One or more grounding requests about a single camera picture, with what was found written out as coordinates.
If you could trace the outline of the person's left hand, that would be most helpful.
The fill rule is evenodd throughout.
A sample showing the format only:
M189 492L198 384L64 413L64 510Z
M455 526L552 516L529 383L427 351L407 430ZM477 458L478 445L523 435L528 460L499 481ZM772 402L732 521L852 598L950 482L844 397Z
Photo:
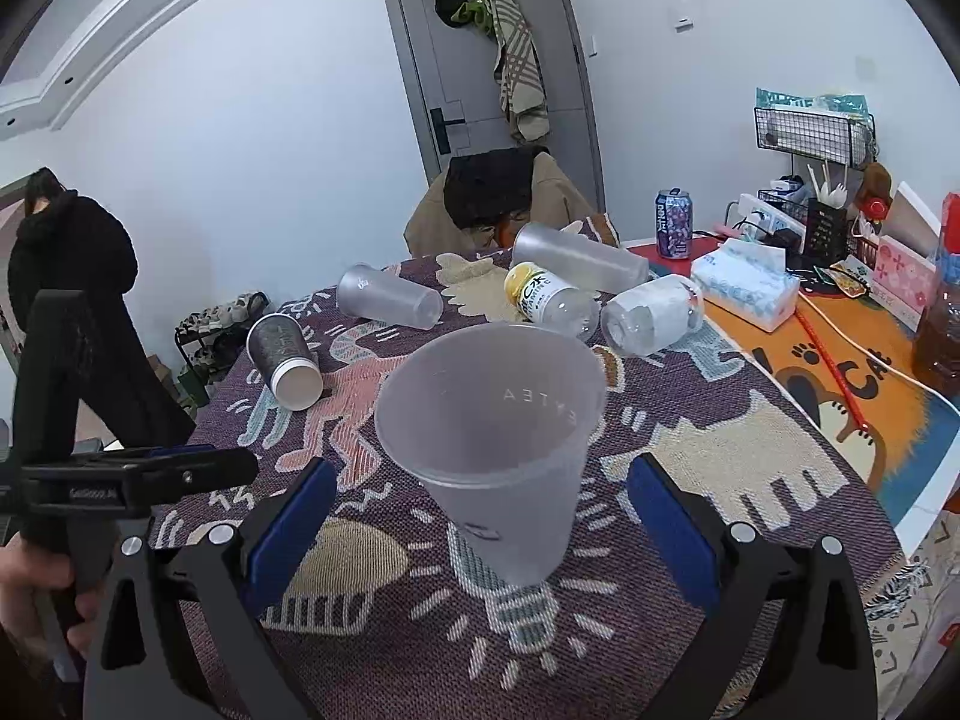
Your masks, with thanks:
M0 553L0 592L2 592L2 628L23 652L49 658L43 624L36 608L41 592L65 590L73 582L73 566L67 556L49 553L15 533ZM68 629L65 637L72 649L88 656L94 639L96 617L103 601L104 587L76 595L76 612L82 621Z

